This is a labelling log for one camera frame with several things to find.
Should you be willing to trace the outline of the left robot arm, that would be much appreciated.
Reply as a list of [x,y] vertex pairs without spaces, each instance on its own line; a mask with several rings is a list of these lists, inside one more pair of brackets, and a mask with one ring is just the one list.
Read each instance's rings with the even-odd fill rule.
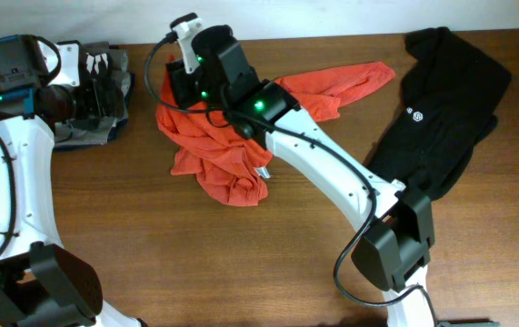
[[55,222],[55,127],[97,118],[125,95],[106,68],[55,68],[38,83],[0,76],[0,325],[142,326],[105,301],[95,269]]

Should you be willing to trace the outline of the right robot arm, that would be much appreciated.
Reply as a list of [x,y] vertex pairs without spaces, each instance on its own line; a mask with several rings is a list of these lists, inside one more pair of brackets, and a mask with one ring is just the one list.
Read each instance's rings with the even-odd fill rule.
[[429,198],[398,180],[387,182],[336,144],[282,86],[260,80],[228,25],[204,27],[192,16],[165,37],[182,59],[171,63],[179,110],[207,104],[245,140],[286,161],[322,191],[355,231],[333,278],[352,302],[385,308],[390,326],[435,326],[426,290],[434,224]]

